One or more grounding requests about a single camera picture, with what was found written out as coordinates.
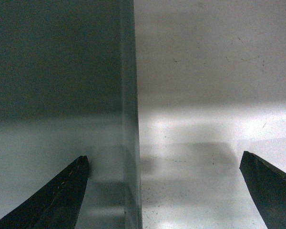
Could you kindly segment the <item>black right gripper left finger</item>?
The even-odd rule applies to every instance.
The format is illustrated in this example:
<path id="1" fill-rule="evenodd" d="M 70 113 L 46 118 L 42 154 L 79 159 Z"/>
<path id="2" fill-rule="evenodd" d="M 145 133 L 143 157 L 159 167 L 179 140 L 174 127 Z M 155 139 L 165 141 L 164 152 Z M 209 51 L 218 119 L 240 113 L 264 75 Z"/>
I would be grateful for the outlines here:
<path id="1" fill-rule="evenodd" d="M 80 156 L 30 198 L 0 219 L 0 229 L 73 229 L 87 186 L 90 165 Z"/>

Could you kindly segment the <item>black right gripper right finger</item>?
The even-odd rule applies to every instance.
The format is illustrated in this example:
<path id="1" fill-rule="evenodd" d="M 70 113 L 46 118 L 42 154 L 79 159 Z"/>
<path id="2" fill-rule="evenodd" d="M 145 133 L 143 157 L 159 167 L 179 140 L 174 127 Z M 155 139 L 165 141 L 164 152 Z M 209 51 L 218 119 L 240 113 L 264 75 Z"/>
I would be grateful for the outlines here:
<path id="1" fill-rule="evenodd" d="M 243 152 L 240 170 L 267 228 L 286 229 L 286 173 L 248 151 Z"/>

